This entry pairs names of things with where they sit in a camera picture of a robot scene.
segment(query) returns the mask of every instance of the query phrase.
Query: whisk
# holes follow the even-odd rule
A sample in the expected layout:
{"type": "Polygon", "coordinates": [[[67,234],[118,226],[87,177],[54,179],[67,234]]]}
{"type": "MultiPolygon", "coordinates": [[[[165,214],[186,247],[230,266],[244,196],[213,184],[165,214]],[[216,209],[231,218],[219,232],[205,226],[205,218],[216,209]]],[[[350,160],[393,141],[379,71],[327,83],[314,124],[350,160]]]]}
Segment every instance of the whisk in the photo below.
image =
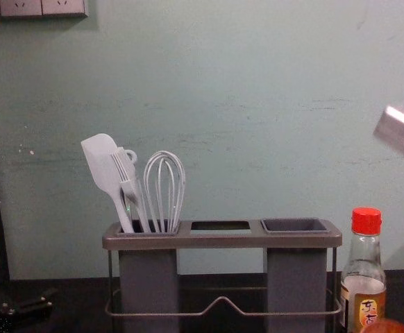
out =
{"type": "Polygon", "coordinates": [[[176,155],[169,151],[158,151],[151,156],[144,170],[144,192],[155,231],[175,232],[178,228],[185,193],[185,170],[176,155]],[[168,173],[167,206],[162,200],[164,190],[162,175],[164,173],[168,173]],[[151,176],[155,176],[155,198],[152,197],[150,190],[151,176]]]}

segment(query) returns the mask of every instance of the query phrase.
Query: electrical socket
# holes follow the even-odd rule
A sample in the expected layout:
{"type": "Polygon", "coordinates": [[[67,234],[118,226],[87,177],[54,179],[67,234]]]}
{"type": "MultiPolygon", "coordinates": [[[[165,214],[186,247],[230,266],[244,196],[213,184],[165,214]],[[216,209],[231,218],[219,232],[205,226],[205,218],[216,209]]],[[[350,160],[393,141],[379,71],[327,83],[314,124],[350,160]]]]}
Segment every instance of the electrical socket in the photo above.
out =
{"type": "Polygon", "coordinates": [[[41,0],[0,0],[3,17],[37,17],[42,16],[41,0]]]}
{"type": "Polygon", "coordinates": [[[44,16],[87,16],[85,0],[42,0],[44,16]]]}

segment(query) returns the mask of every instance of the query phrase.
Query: spatula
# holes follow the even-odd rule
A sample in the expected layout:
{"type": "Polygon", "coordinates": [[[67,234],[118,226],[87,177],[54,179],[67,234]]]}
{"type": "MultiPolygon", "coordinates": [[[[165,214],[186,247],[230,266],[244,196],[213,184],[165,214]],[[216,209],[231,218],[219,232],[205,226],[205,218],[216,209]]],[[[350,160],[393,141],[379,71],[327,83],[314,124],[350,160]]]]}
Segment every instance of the spatula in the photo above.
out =
{"type": "Polygon", "coordinates": [[[119,172],[111,158],[117,149],[116,143],[112,137],[101,133],[83,140],[81,144],[94,182],[114,201],[122,229],[127,233],[134,232],[124,208],[119,172]]]}

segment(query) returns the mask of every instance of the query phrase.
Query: glass bottle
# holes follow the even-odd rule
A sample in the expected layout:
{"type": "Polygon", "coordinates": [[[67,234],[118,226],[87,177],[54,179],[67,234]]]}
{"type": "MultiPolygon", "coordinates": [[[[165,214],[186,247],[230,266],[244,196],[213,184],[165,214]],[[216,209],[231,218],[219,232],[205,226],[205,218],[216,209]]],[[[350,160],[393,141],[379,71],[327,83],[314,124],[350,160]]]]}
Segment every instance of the glass bottle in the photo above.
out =
{"type": "Polygon", "coordinates": [[[359,333],[384,318],[385,273],[380,260],[381,212],[358,207],[352,213],[352,240],[341,275],[342,331],[359,333]]]}

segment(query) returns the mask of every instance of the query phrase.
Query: utensil holder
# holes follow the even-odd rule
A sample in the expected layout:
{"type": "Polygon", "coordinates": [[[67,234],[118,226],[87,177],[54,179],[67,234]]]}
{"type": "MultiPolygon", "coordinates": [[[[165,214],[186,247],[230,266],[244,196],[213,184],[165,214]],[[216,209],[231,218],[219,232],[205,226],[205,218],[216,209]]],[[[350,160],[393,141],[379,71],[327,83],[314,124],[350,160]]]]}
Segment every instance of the utensil holder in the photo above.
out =
{"type": "Polygon", "coordinates": [[[106,312],[123,320],[124,333],[178,333],[179,317],[201,317],[226,302],[242,316],[266,317],[267,333],[324,333],[326,316],[335,318],[341,311],[336,301],[336,249],[341,244],[341,232],[320,219],[182,221],[176,234],[124,234],[115,223],[103,236],[110,276],[106,312]],[[203,311],[179,313],[180,248],[267,249],[267,312],[247,312],[219,296],[203,311]],[[326,311],[327,248],[333,249],[332,311],[326,311]],[[119,252],[122,314],[114,313],[112,306],[113,250],[119,252]]]}

